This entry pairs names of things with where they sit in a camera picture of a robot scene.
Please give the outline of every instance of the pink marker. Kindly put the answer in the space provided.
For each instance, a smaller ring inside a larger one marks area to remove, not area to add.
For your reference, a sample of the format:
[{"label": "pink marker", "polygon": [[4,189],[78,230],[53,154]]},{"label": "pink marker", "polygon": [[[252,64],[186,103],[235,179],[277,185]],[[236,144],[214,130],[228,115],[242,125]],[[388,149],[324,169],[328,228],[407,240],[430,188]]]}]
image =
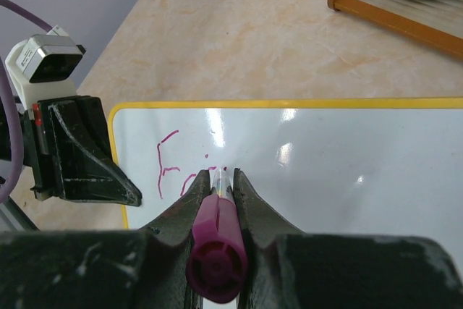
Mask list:
[{"label": "pink marker", "polygon": [[214,302],[232,301],[245,283],[247,256],[232,186],[223,169],[214,175],[211,195],[203,199],[192,232],[188,284]]}]

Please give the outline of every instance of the beige marble tabletop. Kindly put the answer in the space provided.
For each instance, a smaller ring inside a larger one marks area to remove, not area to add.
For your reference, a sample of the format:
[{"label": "beige marble tabletop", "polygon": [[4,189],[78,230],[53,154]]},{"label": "beige marble tabletop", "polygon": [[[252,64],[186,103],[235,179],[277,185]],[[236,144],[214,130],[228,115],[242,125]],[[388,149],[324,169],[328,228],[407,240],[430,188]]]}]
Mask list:
[{"label": "beige marble tabletop", "polygon": [[[139,0],[85,79],[123,101],[463,95],[463,62],[326,0]],[[121,228],[116,205],[13,197],[41,229]]]}]

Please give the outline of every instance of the yellow whiteboard frame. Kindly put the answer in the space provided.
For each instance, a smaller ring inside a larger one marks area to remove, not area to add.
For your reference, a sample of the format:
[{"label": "yellow whiteboard frame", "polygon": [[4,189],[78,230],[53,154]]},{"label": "yellow whiteboard frame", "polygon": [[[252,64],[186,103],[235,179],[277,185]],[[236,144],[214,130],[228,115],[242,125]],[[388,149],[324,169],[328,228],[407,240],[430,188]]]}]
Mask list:
[{"label": "yellow whiteboard frame", "polygon": [[[363,98],[262,101],[138,101],[115,105],[109,114],[109,142],[114,163],[119,165],[114,141],[114,116],[122,109],[463,109],[463,98]],[[122,206],[124,228],[129,228]]]}]

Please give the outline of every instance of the red component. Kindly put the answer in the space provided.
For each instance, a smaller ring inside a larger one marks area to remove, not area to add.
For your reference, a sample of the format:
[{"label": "red component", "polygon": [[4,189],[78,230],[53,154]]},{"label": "red component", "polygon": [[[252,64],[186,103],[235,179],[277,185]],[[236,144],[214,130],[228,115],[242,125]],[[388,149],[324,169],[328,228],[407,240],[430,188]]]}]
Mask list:
[{"label": "red component", "polygon": [[32,110],[34,111],[34,120],[36,126],[42,125],[42,113],[38,108],[38,104],[32,104]]}]

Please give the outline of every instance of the wooden tray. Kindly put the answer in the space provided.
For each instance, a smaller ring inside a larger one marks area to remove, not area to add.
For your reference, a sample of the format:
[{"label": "wooden tray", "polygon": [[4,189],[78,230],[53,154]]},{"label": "wooden tray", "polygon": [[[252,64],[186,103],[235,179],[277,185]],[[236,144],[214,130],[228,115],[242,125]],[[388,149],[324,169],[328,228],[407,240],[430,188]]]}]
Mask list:
[{"label": "wooden tray", "polygon": [[328,0],[328,6],[463,59],[463,0]]}]

